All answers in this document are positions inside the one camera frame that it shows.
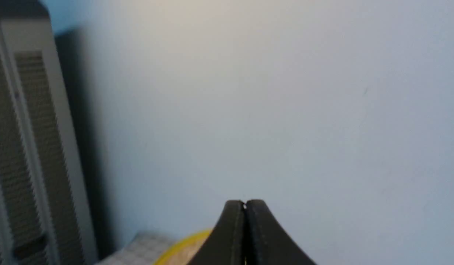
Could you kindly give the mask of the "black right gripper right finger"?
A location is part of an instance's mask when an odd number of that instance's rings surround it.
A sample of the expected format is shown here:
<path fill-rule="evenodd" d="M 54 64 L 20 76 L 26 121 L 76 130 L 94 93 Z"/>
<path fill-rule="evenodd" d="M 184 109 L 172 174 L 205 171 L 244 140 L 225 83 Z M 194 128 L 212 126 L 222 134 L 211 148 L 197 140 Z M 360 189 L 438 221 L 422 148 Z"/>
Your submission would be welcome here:
<path fill-rule="evenodd" d="M 276 220 L 264 200 L 246 203 L 248 265 L 314 265 Z"/>

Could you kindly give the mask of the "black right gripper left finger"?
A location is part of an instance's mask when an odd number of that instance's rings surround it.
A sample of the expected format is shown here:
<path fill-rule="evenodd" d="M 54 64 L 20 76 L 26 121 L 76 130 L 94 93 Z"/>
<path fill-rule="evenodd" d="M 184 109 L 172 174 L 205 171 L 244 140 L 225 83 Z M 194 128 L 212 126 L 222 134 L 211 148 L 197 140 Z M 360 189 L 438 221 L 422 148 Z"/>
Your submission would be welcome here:
<path fill-rule="evenodd" d="M 190 265 L 243 265 L 244 203 L 228 200 L 222 213 L 198 252 L 189 261 Z"/>

